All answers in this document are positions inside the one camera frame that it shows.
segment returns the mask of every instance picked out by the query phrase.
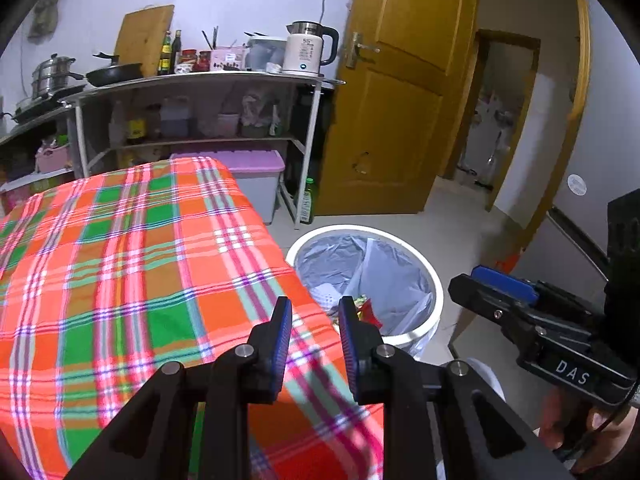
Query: door frame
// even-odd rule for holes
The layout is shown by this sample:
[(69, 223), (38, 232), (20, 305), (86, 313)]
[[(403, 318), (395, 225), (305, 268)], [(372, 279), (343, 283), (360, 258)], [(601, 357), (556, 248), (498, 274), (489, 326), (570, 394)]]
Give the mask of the door frame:
[[(529, 245), (531, 240), (533, 240), (536, 231), (540, 227), (540, 224), (542, 224), (542, 221), (545, 219), (546, 212), (553, 205), (554, 196), (556, 195), (556, 192), (558, 192), (558, 189), (562, 182), (562, 178), (564, 177), (564, 172), (566, 171), (567, 165), (569, 164), (569, 158), (571, 157), (572, 151), (574, 150), (575, 140), (578, 135), (578, 129), (580, 128), (580, 122), (582, 121), (582, 114), (584, 112), (584, 106), (586, 104), (587, 90), (589, 87), (589, 78), (591, 72), (591, 25), (589, 18), (588, 1), (576, 0), (576, 4), (578, 10), (580, 47), (578, 53), (578, 74), (574, 104), (567, 117), (566, 127), (564, 130), (564, 139), (562, 140), (562, 145), (554, 168), (549, 175), (549, 180), (546, 184), (545, 191), (542, 195), (542, 198), (540, 199), (540, 202), (538, 202), (538, 206), (531, 216), (529, 223), (521, 232), (520, 237), (516, 242), (516, 247), (513, 248), (514, 253), (525, 249)], [(476, 60), (474, 59), (473, 49), (470, 49), (466, 63), (467, 71), (471, 70), (471, 67), (474, 66), (475, 62)], [(439, 173), (443, 176), (444, 171), (447, 169), (450, 151), (453, 149), (454, 141), (460, 127), (460, 122), (462, 121), (463, 110), (466, 105), (465, 97), (468, 96), (467, 85), (470, 85), (470, 83), (470, 78), (467, 78), (465, 82), (465, 89), (463, 89), (463, 92), (461, 92), (461, 102), (458, 107), (459, 112), (457, 120), (449, 137), (449, 149), (444, 153), (440, 166)]]
[(452, 179), (455, 175), (458, 160), (460, 159), (460, 154), (462, 153), (462, 149), (466, 144), (466, 138), (469, 134), (469, 127), (471, 126), (474, 110), (476, 109), (476, 103), (478, 102), (478, 98), (482, 88), (482, 77), (484, 75), (484, 67), (487, 57), (489, 56), (491, 43), (504, 43), (526, 48), (527, 50), (531, 51), (532, 58), (529, 73), (527, 73), (527, 79), (525, 81), (524, 101), (522, 102), (522, 108), (520, 109), (520, 113), (518, 114), (518, 118), (516, 120), (513, 135), (511, 136), (509, 151), (507, 152), (504, 159), (500, 161), (498, 172), (494, 181), (494, 187), (491, 193), (489, 193), (489, 196), (487, 197), (486, 203), (484, 205), (484, 208), (487, 211), (491, 211), (491, 208), (494, 206), (495, 199), (498, 197), (500, 188), (502, 187), (504, 179), (507, 176), (507, 172), (511, 167), (513, 154), (515, 153), (518, 142), (520, 141), (520, 137), (522, 136), (524, 123), (527, 118), (527, 113), (529, 112), (531, 96), (533, 95), (533, 87), (536, 82), (536, 74), (538, 73), (538, 60), (540, 58), (541, 41), (539, 38), (532, 38), (530, 36), (515, 34), (514, 32), (505, 32), (503, 30), (487, 30), (481, 28), (476, 32), (476, 39), (474, 42), (474, 44), (477, 44), (477, 49), (476, 46), (474, 46), (476, 62), (469, 65), (469, 70), (472, 70), (473, 74), (471, 76), (468, 95), (466, 96), (466, 104), (464, 107), (462, 121), (456, 134), (456, 140), (454, 141), (454, 147), (451, 155), (449, 156), (449, 161), (447, 163), (445, 173), (443, 174), (444, 178)]

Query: cutting board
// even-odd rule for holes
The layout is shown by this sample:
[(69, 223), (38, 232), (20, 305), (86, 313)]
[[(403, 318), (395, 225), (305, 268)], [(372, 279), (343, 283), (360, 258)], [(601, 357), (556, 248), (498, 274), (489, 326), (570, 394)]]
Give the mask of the cutting board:
[(125, 14), (114, 54), (119, 64), (142, 63), (142, 75), (156, 75), (162, 40), (171, 25), (174, 6), (152, 7)]

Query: stove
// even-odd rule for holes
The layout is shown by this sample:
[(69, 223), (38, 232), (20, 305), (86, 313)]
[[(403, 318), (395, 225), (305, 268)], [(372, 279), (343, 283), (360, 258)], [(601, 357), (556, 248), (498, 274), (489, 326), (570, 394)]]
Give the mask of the stove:
[(85, 86), (85, 84), (67, 86), (66, 88), (61, 88), (60, 90), (47, 94), (46, 97), (37, 97), (25, 107), (16, 108), (14, 121), (18, 124), (24, 124), (42, 114), (60, 108), (62, 106), (62, 103), (59, 102), (60, 99), (81, 92)]

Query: metal screw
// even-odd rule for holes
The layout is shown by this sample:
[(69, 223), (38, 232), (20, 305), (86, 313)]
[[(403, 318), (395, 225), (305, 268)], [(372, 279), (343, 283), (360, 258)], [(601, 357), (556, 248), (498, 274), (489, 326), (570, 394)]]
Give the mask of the metal screw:
[(376, 348), (376, 354), (378, 354), (380, 357), (389, 358), (395, 353), (396, 353), (396, 349), (393, 348), (391, 345), (383, 344), (383, 345), (378, 345), (378, 348)]
[(165, 375), (174, 375), (180, 371), (180, 363), (178, 361), (169, 361), (164, 363), (160, 369)]
[(249, 357), (254, 353), (254, 347), (248, 344), (238, 345), (236, 347), (236, 355), (238, 357)]
[(449, 370), (453, 372), (454, 375), (458, 377), (464, 377), (469, 373), (469, 365), (464, 361), (452, 361), (449, 364)]

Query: black frying pan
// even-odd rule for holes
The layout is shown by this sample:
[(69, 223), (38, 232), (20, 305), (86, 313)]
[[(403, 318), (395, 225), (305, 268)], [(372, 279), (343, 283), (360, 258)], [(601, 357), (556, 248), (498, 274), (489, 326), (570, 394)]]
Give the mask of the black frying pan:
[(94, 57), (101, 59), (111, 59), (111, 64), (98, 70), (87, 72), (86, 80), (94, 86), (112, 85), (114, 83), (122, 83), (123, 81), (131, 81), (132, 79), (140, 79), (142, 77), (142, 63), (118, 64), (118, 56), (109, 56), (101, 52), (94, 54)]

